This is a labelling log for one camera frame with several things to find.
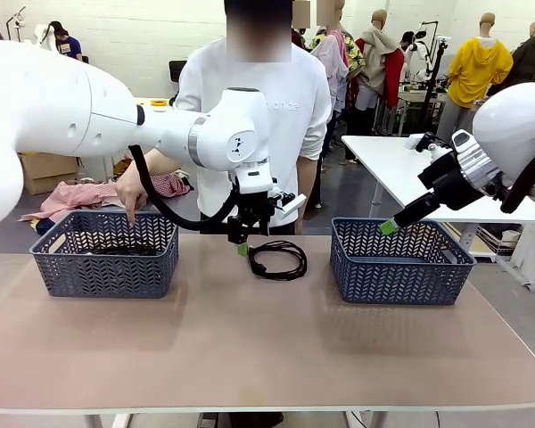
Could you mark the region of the person's right forearm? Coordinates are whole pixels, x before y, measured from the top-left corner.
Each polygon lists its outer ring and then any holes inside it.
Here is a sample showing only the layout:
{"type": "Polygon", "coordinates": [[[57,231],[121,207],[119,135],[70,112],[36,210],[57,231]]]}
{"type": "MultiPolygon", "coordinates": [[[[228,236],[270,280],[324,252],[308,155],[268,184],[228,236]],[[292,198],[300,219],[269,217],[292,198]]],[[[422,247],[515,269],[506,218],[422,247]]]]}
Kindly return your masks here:
{"type": "Polygon", "coordinates": [[[156,149],[150,150],[144,160],[151,177],[164,176],[182,168],[182,162],[171,159],[156,149]]]}

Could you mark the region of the person in blue shirt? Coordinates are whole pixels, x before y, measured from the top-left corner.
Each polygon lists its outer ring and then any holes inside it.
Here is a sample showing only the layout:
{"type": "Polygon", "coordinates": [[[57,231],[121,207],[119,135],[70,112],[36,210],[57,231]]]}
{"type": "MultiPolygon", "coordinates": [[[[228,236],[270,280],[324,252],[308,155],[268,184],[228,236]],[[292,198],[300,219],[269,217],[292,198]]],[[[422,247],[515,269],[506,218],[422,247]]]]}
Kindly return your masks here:
{"type": "Polygon", "coordinates": [[[83,61],[83,54],[79,41],[69,34],[59,21],[51,21],[50,28],[53,30],[56,48],[59,54],[83,61]]]}

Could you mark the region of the black tripod stand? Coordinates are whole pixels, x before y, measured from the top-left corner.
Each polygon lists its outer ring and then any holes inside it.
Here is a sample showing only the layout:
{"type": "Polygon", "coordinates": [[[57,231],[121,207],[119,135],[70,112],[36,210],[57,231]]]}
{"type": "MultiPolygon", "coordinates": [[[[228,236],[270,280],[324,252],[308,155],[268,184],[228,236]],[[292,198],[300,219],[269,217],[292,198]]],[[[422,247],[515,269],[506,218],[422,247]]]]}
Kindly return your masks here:
{"type": "Polygon", "coordinates": [[[428,26],[428,25],[434,25],[434,35],[432,36],[432,42],[431,42],[431,48],[429,50],[429,54],[436,53],[435,56],[435,62],[433,66],[430,67],[431,69],[431,75],[428,79],[427,83],[427,89],[424,96],[424,101],[422,103],[422,107],[420,110],[420,116],[419,116],[419,124],[420,124],[420,130],[423,132],[426,132],[429,127],[429,110],[431,109],[431,101],[433,100],[433,92],[434,88],[436,86],[436,78],[438,76],[438,72],[440,70],[440,63],[441,58],[447,48],[449,47],[449,42],[451,41],[451,36],[444,36],[444,35],[437,35],[438,31],[438,21],[423,21],[421,23],[421,26],[428,26]]]}

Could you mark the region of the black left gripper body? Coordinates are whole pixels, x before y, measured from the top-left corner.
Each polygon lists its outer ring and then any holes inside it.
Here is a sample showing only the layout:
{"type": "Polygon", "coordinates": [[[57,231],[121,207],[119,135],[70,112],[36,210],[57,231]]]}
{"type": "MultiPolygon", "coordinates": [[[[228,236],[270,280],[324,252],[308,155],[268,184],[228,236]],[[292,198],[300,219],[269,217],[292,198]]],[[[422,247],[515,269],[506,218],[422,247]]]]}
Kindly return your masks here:
{"type": "Polygon", "coordinates": [[[269,223],[275,212],[268,192],[239,194],[236,207],[237,217],[243,223],[269,223]]]}

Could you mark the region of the white side table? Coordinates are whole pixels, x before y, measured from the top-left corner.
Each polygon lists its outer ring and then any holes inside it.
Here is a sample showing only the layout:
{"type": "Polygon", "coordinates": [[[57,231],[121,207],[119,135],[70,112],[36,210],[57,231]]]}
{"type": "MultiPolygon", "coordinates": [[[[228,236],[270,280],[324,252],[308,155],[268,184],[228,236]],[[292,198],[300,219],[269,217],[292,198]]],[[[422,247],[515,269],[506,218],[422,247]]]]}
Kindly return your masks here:
{"type": "MultiPolygon", "coordinates": [[[[426,192],[418,175],[429,165],[430,156],[424,152],[407,149],[404,146],[405,137],[344,136],[342,141],[377,180],[369,212],[370,217],[378,216],[383,191],[387,191],[401,206],[407,205],[426,192]]],[[[506,259],[497,255],[496,252],[488,254],[473,250],[471,241],[475,228],[480,224],[512,223],[523,227],[529,224],[535,225],[535,202],[527,199],[514,213],[505,214],[500,211],[498,202],[484,196],[458,211],[440,207],[428,218],[439,222],[464,224],[464,232],[460,236],[460,242],[464,248],[475,257],[490,255],[493,261],[503,267],[521,285],[527,287],[524,278],[513,266],[512,257],[506,259]]]]}

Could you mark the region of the brown cardboard box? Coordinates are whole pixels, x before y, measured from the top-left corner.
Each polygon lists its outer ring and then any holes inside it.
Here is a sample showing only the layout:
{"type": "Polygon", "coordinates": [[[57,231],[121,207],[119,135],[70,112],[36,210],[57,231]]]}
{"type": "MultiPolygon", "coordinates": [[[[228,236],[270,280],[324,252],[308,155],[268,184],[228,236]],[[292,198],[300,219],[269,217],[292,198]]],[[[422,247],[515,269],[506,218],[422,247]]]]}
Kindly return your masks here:
{"type": "Polygon", "coordinates": [[[78,177],[78,160],[75,157],[22,152],[19,159],[23,168],[24,186],[32,195],[52,192],[60,182],[78,177]]]}

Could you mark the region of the mannequin in beige hoodie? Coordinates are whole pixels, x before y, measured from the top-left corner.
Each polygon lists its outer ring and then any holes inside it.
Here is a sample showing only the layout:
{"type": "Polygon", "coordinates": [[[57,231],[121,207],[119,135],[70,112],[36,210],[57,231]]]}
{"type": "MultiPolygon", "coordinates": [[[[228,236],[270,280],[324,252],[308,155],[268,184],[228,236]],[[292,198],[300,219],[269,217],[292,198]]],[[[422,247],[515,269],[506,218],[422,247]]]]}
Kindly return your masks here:
{"type": "Polygon", "coordinates": [[[358,134],[361,136],[371,135],[375,108],[380,99],[388,109],[398,105],[399,81],[405,59],[399,43],[383,31],[386,20],[386,10],[373,11],[371,27],[363,31],[357,40],[365,59],[365,66],[357,77],[355,102],[358,134]]]}

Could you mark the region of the black chair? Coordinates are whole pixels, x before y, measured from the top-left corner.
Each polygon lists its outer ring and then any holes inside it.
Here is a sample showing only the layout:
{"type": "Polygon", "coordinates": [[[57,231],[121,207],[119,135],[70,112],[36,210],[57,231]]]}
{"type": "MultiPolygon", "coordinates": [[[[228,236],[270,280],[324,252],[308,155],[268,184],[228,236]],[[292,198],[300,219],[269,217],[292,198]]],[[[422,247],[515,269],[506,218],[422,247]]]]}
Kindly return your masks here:
{"type": "Polygon", "coordinates": [[[169,77],[173,84],[175,94],[178,92],[178,82],[183,68],[186,65],[186,60],[173,60],[169,61],[169,77]]]}

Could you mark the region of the red checked clothes pile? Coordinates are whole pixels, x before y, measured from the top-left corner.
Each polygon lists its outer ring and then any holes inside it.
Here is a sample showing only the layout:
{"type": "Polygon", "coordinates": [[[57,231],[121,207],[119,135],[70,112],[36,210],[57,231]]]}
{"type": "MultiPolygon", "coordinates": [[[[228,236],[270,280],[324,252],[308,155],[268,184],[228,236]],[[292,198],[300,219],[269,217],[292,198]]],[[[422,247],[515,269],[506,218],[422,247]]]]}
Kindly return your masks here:
{"type": "MultiPolygon", "coordinates": [[[[192,190],[186,177],[176,173],[152,177],[152,184],[161,197],[169,199],[192,190]]],[[[22,215],[20,221],[37,222],[49,218],[56,223],[72,210],[105,206],[125,208],[117,195],[115,182],[77,185],[61,182],[41,204],[39,212],[22,215]]]]}

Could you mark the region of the person in pink shirt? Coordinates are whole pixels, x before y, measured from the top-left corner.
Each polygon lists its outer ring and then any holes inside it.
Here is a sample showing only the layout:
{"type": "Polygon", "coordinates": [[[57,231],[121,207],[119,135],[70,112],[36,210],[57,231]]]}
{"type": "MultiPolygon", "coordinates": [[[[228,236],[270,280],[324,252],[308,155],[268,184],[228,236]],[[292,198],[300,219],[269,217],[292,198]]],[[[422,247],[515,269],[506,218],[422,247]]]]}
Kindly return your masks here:
{"type": "Polygon", "coordinates": [[[324,67],[329,86],[332,111],[326,124],[323,155],[326,156],[333,136],[338,116],[345,106],[349,61],[346,42],[340,31],[342,10],[345,0],[325,0],[325,13],[322,17],[321,38],[313,45],[312,54],[324,67]]]}

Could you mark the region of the grey-blue plastic basket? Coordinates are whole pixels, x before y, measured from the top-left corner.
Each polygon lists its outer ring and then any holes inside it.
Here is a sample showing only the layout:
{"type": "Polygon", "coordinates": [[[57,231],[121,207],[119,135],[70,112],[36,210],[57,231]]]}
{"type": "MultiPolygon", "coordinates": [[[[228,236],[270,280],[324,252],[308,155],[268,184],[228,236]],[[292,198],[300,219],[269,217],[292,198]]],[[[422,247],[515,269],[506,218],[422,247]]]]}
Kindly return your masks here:
{"type": "Polygon", "coordinates": [[[178,227],[156,212],[74,210],[31,248],[54,297],[160,299],[178,261],[178,227]]]}
{"type": "Polygon", "coordinates": [[[379,218],[334,218],[330,264],[342,299],[373,305],[451,306],[476,260],[440,224],[386,235],[379,218]]]}

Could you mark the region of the person in white sweatshirt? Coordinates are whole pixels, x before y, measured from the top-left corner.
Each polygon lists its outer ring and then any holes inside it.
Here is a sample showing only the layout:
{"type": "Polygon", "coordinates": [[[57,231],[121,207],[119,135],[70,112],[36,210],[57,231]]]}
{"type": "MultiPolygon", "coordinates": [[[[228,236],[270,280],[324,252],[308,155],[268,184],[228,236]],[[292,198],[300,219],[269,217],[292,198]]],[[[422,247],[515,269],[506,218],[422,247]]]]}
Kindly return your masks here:
{"type": "Polygon", "coordinates": [[[277,183],[298,194],[296,162],[317,161],[331,112],[322,63],[292,42],[293,0],[223,0],[226,36],[190,54],[175,107],[209,112],[229,87],[266,98],[268,149],[277,183]]]}

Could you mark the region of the person's left forearm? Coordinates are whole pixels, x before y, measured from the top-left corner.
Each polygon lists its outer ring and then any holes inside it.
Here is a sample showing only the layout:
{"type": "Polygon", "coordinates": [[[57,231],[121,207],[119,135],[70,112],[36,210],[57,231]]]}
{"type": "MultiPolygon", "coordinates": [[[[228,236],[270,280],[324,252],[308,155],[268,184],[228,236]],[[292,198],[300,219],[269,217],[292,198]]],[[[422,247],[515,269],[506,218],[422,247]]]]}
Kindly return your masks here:
{"type": "MultiPolygon", "coordinates": [[[[304,194],[309,198],[317,175],[317,161],[299,157],[296,162],[296,169],[299,193],[304,194]]],[[[295,234],[297,235],[303,234],[303,217],[305,209],[306,204],[303,204],[298,211],[298,218],[295,221],[295,234]]]]}

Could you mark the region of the mannequin in yellow hoodie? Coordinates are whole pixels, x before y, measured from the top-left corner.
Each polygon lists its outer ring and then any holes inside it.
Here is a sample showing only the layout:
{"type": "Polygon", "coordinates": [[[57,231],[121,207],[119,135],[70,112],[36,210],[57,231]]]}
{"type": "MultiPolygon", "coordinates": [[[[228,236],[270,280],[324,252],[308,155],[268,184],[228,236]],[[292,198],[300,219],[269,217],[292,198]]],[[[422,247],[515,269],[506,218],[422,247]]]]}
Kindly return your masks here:
{"type": "Polygon", "coordinates": [[[438,128],[438,136],[450,137],[459,129],[472,131],[473,104],[482,100],[488,88],[502,83],[513,67],[512,54],[490,35],[495,14],[484,13],[479,35],[466,40],[449,67],[448,100],[438,128]]]}

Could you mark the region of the person's right hand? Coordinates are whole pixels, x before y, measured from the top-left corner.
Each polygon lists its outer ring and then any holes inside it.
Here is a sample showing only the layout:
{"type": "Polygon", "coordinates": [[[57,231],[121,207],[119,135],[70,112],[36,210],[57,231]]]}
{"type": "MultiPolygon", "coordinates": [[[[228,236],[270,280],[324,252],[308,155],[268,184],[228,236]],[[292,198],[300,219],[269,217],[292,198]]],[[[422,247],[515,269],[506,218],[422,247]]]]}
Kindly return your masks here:
{"type": "Polygon", "coordinates": [[[116,182],[116,192],[125,207],[128,222],[134,225],[136,213],[147,202],[147,195],[141,183],[138,171],[129,167],[116,182]]]}

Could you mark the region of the white humanoid robot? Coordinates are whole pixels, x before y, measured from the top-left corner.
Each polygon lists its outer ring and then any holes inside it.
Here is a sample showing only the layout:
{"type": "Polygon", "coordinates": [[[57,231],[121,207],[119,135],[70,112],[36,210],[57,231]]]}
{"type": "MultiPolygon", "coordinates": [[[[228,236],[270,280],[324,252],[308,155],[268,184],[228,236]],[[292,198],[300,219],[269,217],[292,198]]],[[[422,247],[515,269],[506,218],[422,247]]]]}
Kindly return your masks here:
{"type": "Polygon", "coordinates": [[[430,48],[425,43],[427,25],[430,22],[421,23],[416,30],[406,31],[400,40],[404,54],[402,83],[425,83],[432,78],[432,57],[430,48]]]}

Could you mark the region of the mannequin in dark jacket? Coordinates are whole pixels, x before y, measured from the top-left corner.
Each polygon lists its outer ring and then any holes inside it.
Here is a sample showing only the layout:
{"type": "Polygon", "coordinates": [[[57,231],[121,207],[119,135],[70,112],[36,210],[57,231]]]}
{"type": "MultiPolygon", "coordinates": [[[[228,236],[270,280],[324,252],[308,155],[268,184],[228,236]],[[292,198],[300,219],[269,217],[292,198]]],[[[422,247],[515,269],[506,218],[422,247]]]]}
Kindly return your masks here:
{"type": "Polygon", "coordinates": [[[490,87],[487,96],[514,85],[535,82],[535,21],[530,25],[530,37],[513,51],[512,57],[512,69],[503,82],[490,87]]]}

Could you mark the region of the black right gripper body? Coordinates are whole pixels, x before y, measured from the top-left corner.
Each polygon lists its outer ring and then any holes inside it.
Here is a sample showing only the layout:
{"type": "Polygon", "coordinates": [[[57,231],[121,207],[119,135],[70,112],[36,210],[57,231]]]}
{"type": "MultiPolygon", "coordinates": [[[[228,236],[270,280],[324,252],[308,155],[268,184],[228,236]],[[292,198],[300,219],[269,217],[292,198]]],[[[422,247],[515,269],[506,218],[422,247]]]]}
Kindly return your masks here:
{"type": "Polygon", "coordinates": [[[454,153],[446,153],[426,167],[418,178],[428,190],[433,190],[438,203],[451,210],[461,210],[482,198],[464,178],[454,153]]]}

